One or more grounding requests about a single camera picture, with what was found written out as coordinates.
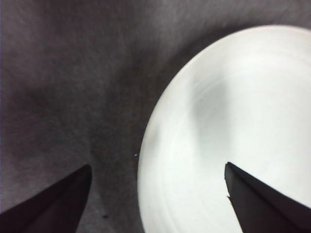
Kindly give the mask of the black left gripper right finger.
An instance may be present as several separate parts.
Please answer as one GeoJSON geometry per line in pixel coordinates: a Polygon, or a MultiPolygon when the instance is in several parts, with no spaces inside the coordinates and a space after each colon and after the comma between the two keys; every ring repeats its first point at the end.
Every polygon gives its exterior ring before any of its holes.
{"type": "Polygon", "coordinates": [[[229,200],[244,233],[309,233],[311,209],[242,170],[225,165],[229,200]]]}

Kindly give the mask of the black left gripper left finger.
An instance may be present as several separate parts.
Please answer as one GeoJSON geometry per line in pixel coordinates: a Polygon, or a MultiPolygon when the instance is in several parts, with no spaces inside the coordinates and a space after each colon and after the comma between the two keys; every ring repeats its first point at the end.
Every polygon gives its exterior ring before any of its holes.
{"type": "Polygon", "coordinates": [[[0,215],[2,233],[74,233],[92,183],[86,164],[35,196],[0,215]]]}

